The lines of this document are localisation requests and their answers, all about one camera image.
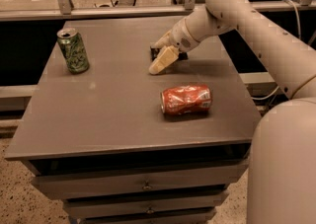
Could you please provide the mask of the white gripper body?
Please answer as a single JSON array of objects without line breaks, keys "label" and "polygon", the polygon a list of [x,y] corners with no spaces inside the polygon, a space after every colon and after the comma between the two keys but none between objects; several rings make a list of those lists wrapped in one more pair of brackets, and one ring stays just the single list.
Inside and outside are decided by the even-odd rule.
[{"label": "white gripper body", "polygon": [[177,22],[169,33],[169,44],[176,47],[179,52],[188,52],[199,45],[189,32],[186,18]]}]

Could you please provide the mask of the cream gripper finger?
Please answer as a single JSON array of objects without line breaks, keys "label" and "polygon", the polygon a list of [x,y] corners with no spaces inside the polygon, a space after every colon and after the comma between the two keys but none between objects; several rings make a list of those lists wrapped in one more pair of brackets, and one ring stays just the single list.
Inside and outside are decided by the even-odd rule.
[{"label": "cream gripper finger", "polygon": [[160,49],[157,57],[149,66],[149,73],[156,75],[170,66],[179,58],[179,50],[174,46],[164,46]]},{"label": "cream gripper finger", "polygon": [[170,42],[170,34],[171,32],[168,31],[167,33],[165,33],[162,37],[160,37],[154,44],[153,47],[154,48],[158,48],[161,49],[164,46],[170,46],[171,42]]}]

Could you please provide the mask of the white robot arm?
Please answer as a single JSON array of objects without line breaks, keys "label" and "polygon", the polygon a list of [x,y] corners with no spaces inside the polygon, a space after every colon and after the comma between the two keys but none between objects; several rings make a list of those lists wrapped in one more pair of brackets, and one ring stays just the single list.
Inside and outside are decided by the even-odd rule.
[{"label": "white robot arm", "polygon": [[256,126],[249,156],[247,224],[316,224],[316,50],[258,12],[249,0],[205,0],[154,43],[157,74],[207,37],[236,30],[264,66],[246,73],[250,93],[286,100]]}]

